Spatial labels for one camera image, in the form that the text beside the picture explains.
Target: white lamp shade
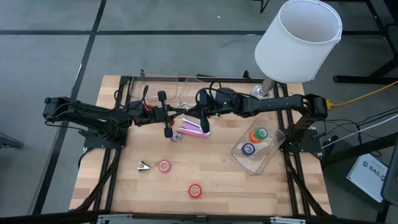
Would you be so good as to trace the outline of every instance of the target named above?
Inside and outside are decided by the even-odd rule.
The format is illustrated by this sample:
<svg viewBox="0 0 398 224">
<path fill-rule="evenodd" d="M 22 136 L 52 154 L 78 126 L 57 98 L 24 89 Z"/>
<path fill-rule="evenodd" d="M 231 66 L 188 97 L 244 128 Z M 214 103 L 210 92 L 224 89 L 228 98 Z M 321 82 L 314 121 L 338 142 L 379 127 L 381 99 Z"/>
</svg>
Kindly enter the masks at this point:
<svg viewBox="0 0 398 224">
<path fill-rule="evenodd" d="M 254 58 L 262 72 L 282 83 L 313 80 L 340 41 L 340 16 L 317 0 L 287 1 L 257 44 Z"/>
</svg>

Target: red tape roll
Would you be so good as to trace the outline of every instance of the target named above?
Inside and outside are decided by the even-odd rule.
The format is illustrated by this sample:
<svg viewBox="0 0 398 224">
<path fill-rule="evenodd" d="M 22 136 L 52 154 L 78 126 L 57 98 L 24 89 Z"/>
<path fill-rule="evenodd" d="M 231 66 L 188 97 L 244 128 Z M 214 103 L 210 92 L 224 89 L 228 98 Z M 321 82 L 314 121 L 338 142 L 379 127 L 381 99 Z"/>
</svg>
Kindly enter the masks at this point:
<svg viewBox="0 0 398 224">
<path fill-rule="evenodd" d="M 194 189 L 198 190 L 198 192 L 195 193 L 195 194 L 192 192 Z M 191 198 L 200 197 L 200 195 L 201 195 L 201 187 L 200 187 L 200 185 L 199 184 L 192 184 L 191 186 L 189 186 L 188 194 L 189 194 L 189 196 L 191 196 Z"/>
<path fill-rule="evenodd" d="M 167 164 L 166 168 L 162 168 L 162 165 L 164 164 Z M 157 167 L 159 168 L 159 171 L 161 171 L 162 173 L 167 173 L 172 168 L 172 164 L 167 159 L 162 159 Z"/>
</svg>

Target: wooden tabletop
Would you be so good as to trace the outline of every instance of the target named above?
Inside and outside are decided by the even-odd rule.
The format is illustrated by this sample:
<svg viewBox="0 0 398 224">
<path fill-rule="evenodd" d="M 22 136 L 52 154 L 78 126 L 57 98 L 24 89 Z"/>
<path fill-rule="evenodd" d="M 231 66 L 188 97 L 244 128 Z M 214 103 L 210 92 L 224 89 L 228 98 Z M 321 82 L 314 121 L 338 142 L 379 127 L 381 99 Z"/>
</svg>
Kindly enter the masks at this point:
<svg viewBox="0 0 398 224">
<path fill-rule="evenodd" d="M 118 89 L 120 76 L 104 76 L 99 91 L 97 105 L 107 108 L 114 106 L 113 93 Z M 134 96 L 142 91 L 144 83 L 135 82 Z M 188 101 L 193 101 L 199 88 L 208 83 L 194 83 L 188 91 Z M 250 93 L 254 84 L 223 83 L 235 91 Z M 172 98 L 171 89 L 175 84 L 149 82 L 147 96 L 166 90 Z M 299 84 L 288 85 L 289 95 L 303 94 Z M 177 103 L 178 94 L 170 100 Z M 293 112 L 294 120 L 300 114 Z M 275 112 L 261 113 L 256 117 L 268 120 L 278 127 Z M 290 216 L 292 209 L 287 185 L 283 155 L 277 151 L 261 175 L 251 175 L 236 165 L 231 159 L 231 148 L 254 121 L 253 118 L 240 118 L 233 114 L 209 119 L 211 134 L 208 138 L 183 136 L 179 142 L 164 138 L 164 124 L 150 124 L 142 127 L 131 126 L 126 147 L 122 150 L 114 189 L 112 212 L 123 213 L 174 213 L 207 215 L 266 215 Z M 173 125 L 177 129 L 182 116 Z M 331 213 L 325 181 L 319 160 L 309 153 L 301 153 L 305 183 L 309 191 L 324 210 Z M 76 180 L 70 208 L 79 206 L 98 182 L 104 149 L 95 149 L 87 154 L 82 162 Z M 157 169 L 161 159 L 172 163 L 170 172 L 163 174 Z M 145 161 L 150 170 L 138 172 L 139 161 Z M 200 198 L 190 198 L 188 187 L 200 184 Z M 298 208 L 303 213 L 300 191 L 296 186 Z M 101 208 L 108 186 L 104 187 Z"/>
</svg>

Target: black metal stand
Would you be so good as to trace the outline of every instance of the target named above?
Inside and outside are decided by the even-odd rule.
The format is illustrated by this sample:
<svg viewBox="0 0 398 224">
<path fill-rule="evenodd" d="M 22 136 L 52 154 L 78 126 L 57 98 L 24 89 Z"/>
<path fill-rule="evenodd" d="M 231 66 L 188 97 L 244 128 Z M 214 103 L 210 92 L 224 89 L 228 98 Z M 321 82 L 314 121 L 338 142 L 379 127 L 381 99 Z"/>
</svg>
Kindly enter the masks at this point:
<svg viewBox="0 0 398 224">
<path fill-rule="evenodd" d="M 11 139 L 5 136 L 0 136 L 0 149 L 7 148 L 7 147 L 14 147 L 14 148 L 22 148 L 24 143 L 16 141 L 15 139 Z"/>
<path fill-rule="evenodd" d="M 389 134 L 382 138 L 375 139 L 373 141 L 366 142 L 362 145 L 354 146 L 351 149 L 347 149 L 339 153 L 331 154 L 330 156 L 324 157 L 322 159 L 322 166 L 325 167 L 336 162 L 341 162 L 346 159 L 362 156 L 380 149 L 393 146 L 397 138 L 398 132 Z"/>
<path fill-rule="evenodd" d="M 351 2 L 350 0 L 339 0 L 339 2 L 347 1 Z M 356 32 L 344 32 L 343 35 L 380 35 L 384 38 L 391 49 L 392 52 L 392 59 L 384 64 L 382 67 L 374 71 L 367 77 L 357 77 L 357 76 L 346 76 L 346 75 L 335 75 L 333 77 L 333 81 L 335 83 L 359 83 L 359 84 L 380 84 L 380 85 L 387 85 L 393 82 L 398 81 L 398 78 L 386 78 L 384 77 L 389 72 L 393 71 L 395 68 L 398 67 L 398 52 L 395 48 L 394 44 L 391 41 L 391 38 L 388 33 L 388 26 L 385 26 L 381 20 L 379 15 L 377 14 L 375 8 L 372 5 L 370 0 L 362 0 L 359 2 L 364 2 L 368 6 L 379 31 L 356 31 Z"/>
</svg>

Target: cable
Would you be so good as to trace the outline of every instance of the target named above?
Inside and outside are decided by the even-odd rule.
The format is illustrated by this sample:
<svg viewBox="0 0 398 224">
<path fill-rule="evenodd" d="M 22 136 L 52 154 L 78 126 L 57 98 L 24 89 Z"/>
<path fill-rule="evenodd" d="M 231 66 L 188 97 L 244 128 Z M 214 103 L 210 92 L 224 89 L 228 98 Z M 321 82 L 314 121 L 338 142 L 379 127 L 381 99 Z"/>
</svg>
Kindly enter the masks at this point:
<svg viewBox="0 0 398 224">
<path fill-rule="evenodd" d="M 365 120 L 358 122 L 358 124 L 359 124 L 359 123 L 363 123 L 363 122 L 367 121 L 368 119 L 373 118 L 373 117 L 375 117 L 375 116 L 379 116 L 379 115 L 382 115 L 382 114 L 384 114 L 384 113 L 387 113 L 387 112 L 390 112 L 390 111 L 393 111 L 393 110 L 396 110 L 396 109 L 398 109 L 398 106 L 395 107 L 395 108 L 393 108 L 393 109 L 389 109 L 389 110 L 387 110 L 387 111 L 385 111 L 385 112 L 378 113 L 378 114 L 372 115 L 372 116 L 370 116 L 370 117 L 367 117 Z"/>
<path fill-rule="evenodd" d="M 198 92 L 197 92 L 196 95 L 195 95 L 195 101 L 196 101 L 197 104 L 199 104 L 198 95 L 200 94 L 200 92 L 201 92 L 202 90 L 214 90 L 214 91 L 216 91 L 216 92 L 218 92 L 218 93 L 225 94 L 225 95 L 241 95 L 241 96 L 247 96 L 247 97 L 250 97 L 250 98 L 257 99 L 255 96 L 252 96 L 252 95 L 250 95 L 250 94 L 237 93 L 237 92 L 234 92 L 234 93 L 225 93 L 225 92 L 223 92 L 223 91 L 220 91 L 220 90 L 217 90 L 217 89 L 214 89 L 214 88 L 204 87 L 204 88 L 201 88 L 200 90 L 198 90 Z"/>
<path fill-rule="evenodd" d="M 334 107 L 338 107 L 338 106 L 344 106 L 344 105 L 350 104 L 350 103 L 352 103 L 352 102 L 354 102 L 354 101 L 363 99 L 363 98 L 365 98 L 365 97 L 367 97 L 367 96 L 370 96 L 370 95 L 373 95 L 373 94 L 375 94 L 375 93 L 378 93 L 378 92 L 380 92 L 380 91 L 382 91 L 382 90 L 385 90 L 386 88 L 389 88 L 390 86 L 393 86 L 393 85 L 395 85 L 395 84 L 397 84 L 397 83 L 398 83 L 398 81 L 393 82 L 393 83 L 391 83 L 391 84 L 389 84 L 389 85 L 386 85 L 386 86 L 383 87 L 383 88 L 380 88 L 380 89 L 378 89 L 378 90 L 376 90 L 376 91 L 367 93 L 367 94 L 365 94 L 365 95 L 363 95 L 363 96 L 357 97 L 357 98 L 355 98 L 355 99 L 349 100 L 349 101 L 344 102 L 344 103 L 334 104 L 334 103 L 329 102 L 328 99 L 326 99 L 326 106 L 328 107 L 328 109 L 331 109 L 331 108 L 334 108 Z"/>
<path fill-rule="evenodd" d="M 377 152 L 378 155 L 374 155 L 373 152 L 371 152 L 371 155 L 374 156 L 374 157 L 381 157 L 382 156 L 380 151 L 376 150 L 375 152 Z"/>
<path fill-rule="evenodd" d="M 336 124 L 336 123 L 331 122 L 331 121 L 327 121 L 327 123 L 337 125 L 336 128 L 343 128 L 344 130 L 349 131 L 349 132 L 351 132 L 351 133 L 356 133 L 356 131 L 352 131 L 352 130 L 349 130 L 349 129 L 346 129 L 346 128 L 342 127 L 343 124 Z M 381 137 L 372 136 L 372 135 L 366 134 L 366 133 L 361 133 L 361 134 L 366 135 L 366 136 L 369 136 L 369 137 L 372 137 L 372 138 L 381 138 Z"/>
<path fill-rule="evenodd" d="M 148 88 L 149 88 L 148 85 L 146 85 L 144 87 L 144 91 L 142 92 L 142 98 L 141 98 L 141 100 L 138 102 L 138 104 L 136 106 L 133 106 L 133 107 L 125 106 L 125 108 L 127 108 L 127 109 L 135 109 L 135 108 L 137 108 L 143 101 L 145 101 L 145 96 L 147 95 Z"/>
<path fill-rule="evenodd" d="M 389 116 L 389 115 L 392 115 L 392 114 L 396 114 L 396 113 L 398 113 L 398 111 L 392 112 L 392 113 L 388 113 L 388 114 L 385 114 L 385 115 L 383 115 L 383 116 L 381 116 L 381 117 L 379 117 L 379 118 L 376 118 L 376 119 L 373 119 L 373 120 L 371 120 L 371 121 L 362 123 L 362 124 L 360 124 L 360 126 L 365 125 L 365 124 L 372 123 L 373 121 L 377 121 L 377 120 L 379 120 L 379 119 L 381 119 L 381 118 L 384 118 L 384 117 L 386 117 L 386 116 Z"/>
<path fill-rule="evenodd" d="M 214 100 L 214 96 L 213 96 L 213 94 L 211 93 L 211 89 L 213 88 L 214 83 L 218 83 L 218 84 L 220 85 L 219 88 L 221 88 L 221 83 L 220 83 L 220 82 L 213 81 L 213 82 L 210 83 L 210 86 L 209 86 L 209 88 L 210 88 L 209 93 L 210 93 L 210 96 L 212 97 L 213 100 Z"/>
<path fill-rule="evenodd" d="M 91 150 L 93 150 L 94 148 L 87 148 L 87 150 L 80 156 L 79 158 L 79 162 L 77 164 L 77 168 L 80 169 L 80 164 L 81 164 L 81 160 L 83 159 L 83 157 L 89 153 Z"/>
<path fill-rule="evenodd" d="M 388 121 L 390 121 L 390 120 L 392 120 L 392 119 L 394 119 L 394 118 L 396 118 L 396 117 L 398 117 L 398 114 L 395 115 L 395 116 L 392 116 L 392 117 L 390 117 L 390 118 L 388 118 L 388 119 L 385 119 L 384 121 L 381 121 L 381 122 L 379 122 L 379 123 L 377 123 L 377 124 L 374 124 L 374 125 L 372 125 L 372 126 L 369 126 L 369 127 L 367 127 L 367 128 L 364 128 L 364 129 L 362 129 L 362 130 L 360 130 L 360 131 L 357 131 L 357 132 L 355 132 L 355 133 L 351 133 L 351 134 L 349 134 L 349 135 L 347 135 L 347 136 L 345 136 L 345 137 L 342 137 L 342 138 L 340 138 L 340 139 L 338 139 L 338 140 L 336 140 L 336 141 L 333 141 L 333 142 L 327 144 L 326 146 L 322 146 L 321 149 L 326 148 L 326 147 L 330 146 L 331 144 L 334 144 L 334 143 L 336 143 L 336 142 L 338 142 L 338 141 L 341 141 L 341 140 L 343 140 L 343 139 L 346 139 L 346 138 L 348 138 L 348 137 L 350 137 L 350 136 L 352 136 L 352 135 L 354 135 L 354 134 L 361 133 L 361 132 L 366 131 L 366 130 L 368 130 L 368 129 L 374 128 L 374 127 L 376 127 L 376 126 L 379 126 L 380 124 L 384 124 L 384 123 L 386 123 L 386 122 L 388 122 Z"/>
<path fill-rule="evenodd" d="M 70 105 L 70 104 L 71 104 L 71 103 L 63 103 L 63 104 L 59 105 L 59 106 L 55 109 L 54 114 L 57 114 L 58 110 L 59 110 L 61 107 L 66 106 L 66 105 Z"/>
<path fill-rule="evenodd" d="M 81 129 L 81 128 L 75 128 L 75 127 L 71 127 L 71 126 L 63 126 L 63 125 L 56 125 L 56 124 L 49 124 L 49 122 L 48 121 L 46 121 L 46 122 L 44 122 L 44 124 L 45 125 L 47 125 L 47 126 L 51 126 L 51 127 L 59 127 L 59 128 L 72 128 L 72 129 L 77 129 L 77 130 L 79 130 L 79 131 L 86 131 L 86 130 L 84 130 L 84 129 Z"/>
<path fill-rule="evenodd" d="M 354 121 L 352 121 L 352 120 L 348 120 L 348 119 L 331 119 L 331 120 L 324 120 L 325 122 L 331 122 L 331 123 L 333 123 L 332 121 L 347 121 L 347 122 L 350 122 L 351 124 L 355 124 L 355 127 L 356 127 L 356 129 L 358 130 L 358 131 L 360 131 L 361 130 L 361 128 L 359 127 L 359 125 L 357 124 L 357 123 L 355 123 Z M 337 124 L 337 126 L 335 127 L 335 128 L 333 128 L 329 133 L 326 133 L 325 135 L 328 135 L 328 134 L 330 134 L 333 130 L 335 130 L 336 128 L 338 128 L 338 127 L 341 127 L 341 128 L 343 128 L 342 126 L 340 126 L 340 125 L 338 125 Z M 358 133 L 358 142 L 359 142 L 359 144 L 362 144 L 362 136 L 361 136 L 361 133 Z"/>
<path fill-rule="evenodd" d="M 261 0 L 260 13 L 264 12 L 264 10 L 266 9 L 268 3 L 269 3 L 269 0 L 267 0 L 265 6 L 263 6 L 264 5 L 264 0 Z"/>
</svg>

